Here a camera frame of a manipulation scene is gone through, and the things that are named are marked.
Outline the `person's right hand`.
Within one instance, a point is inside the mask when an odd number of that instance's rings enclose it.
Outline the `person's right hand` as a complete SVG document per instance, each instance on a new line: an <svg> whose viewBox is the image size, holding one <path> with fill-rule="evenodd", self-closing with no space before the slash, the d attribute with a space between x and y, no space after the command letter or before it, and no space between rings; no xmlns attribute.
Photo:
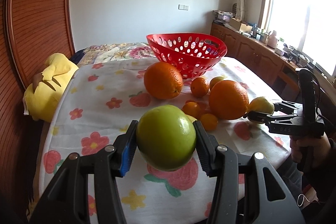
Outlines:
<svg viewBox="0 0 336 224"><path fill-rule="evenodd" d="M313 149L313 167L320 165L331 151L331 144L326 134L323 134L320 138L290 136L291 158L294 162L300 163L302 161L301 149L303 147Z"/></svg>

